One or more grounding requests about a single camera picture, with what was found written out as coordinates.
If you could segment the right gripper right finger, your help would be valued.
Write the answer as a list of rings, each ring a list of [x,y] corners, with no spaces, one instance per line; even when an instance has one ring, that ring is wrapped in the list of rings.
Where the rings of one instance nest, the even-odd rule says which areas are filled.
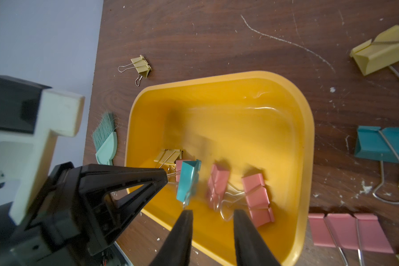
[[[280,266],[244,210],[234,211],[233,225],[238,266]]]

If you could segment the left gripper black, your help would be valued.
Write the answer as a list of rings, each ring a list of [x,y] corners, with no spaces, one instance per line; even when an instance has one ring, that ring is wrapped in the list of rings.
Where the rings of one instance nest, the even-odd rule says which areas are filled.
[[[84,266],[86,247],[111,246],[167,183],[162,168],[60,164],[19,225],[0,206],[0,266]]]

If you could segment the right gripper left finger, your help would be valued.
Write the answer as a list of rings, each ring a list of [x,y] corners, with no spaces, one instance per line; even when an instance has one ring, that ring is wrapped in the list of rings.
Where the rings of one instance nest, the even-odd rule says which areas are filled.
[[[184,210],[167,236],[151,266],[188,266],[190,263],[194,213]]]

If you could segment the pink binder clip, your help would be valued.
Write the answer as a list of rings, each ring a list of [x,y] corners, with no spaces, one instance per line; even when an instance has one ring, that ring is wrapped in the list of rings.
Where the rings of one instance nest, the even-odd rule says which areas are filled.
[[[225,196],[229,175],[229,170],[222,165],[212,165],[211,175],[207,181],[206,198],[209,208],[214,211],[219,209],[220,203]]]
[[[275,218],[263,174],[245,176],[241,178],[241,183],[242,189],[228,184],[229,191],[219,198],[219,212],[223,220],[230,221],[233,218],[233,214],[228,213],[228,208],[244,205],[255,227],[273,223]]]
[[[364,252],[393,254],[394,251],[372,213],[310,213],[308,215],[313,243],[318,247],[336,248],[343,263],[345,249],[358,252],[359,264],[365,265]]]

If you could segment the teal binder clip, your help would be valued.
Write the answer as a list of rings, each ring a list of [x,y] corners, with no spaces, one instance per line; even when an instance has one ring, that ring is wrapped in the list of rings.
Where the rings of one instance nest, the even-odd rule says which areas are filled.
[[[201,164],[200,160],[176,160],[176,171],[167,175],[176,177],[176,199],[182,202],[183,209],[189,205],[191,197],[196,193]]]
[[[373,189],[372,195],[381,202],[399,205],[399,201],[382,198],[377,193],[385,184],[384,163],[399,165],[399,127],[358,126],[354,156],[379,162],[380,183]]]

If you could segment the yellow plastic storage box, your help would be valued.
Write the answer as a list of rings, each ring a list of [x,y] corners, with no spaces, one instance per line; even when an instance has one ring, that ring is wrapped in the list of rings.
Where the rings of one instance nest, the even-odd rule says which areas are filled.
[[[291,81],[255,71],[145,88],[129,116],[125,166],[155,167],[164,149],[202,162],[189,203],[195,248],[223,265],[236,263],[233,223],[206,202],[211,167],[220,162],[238,188],[243,177],[263,175],[275,221],[259,233],[280,264],[296,264],[307,228],[314,121]]]

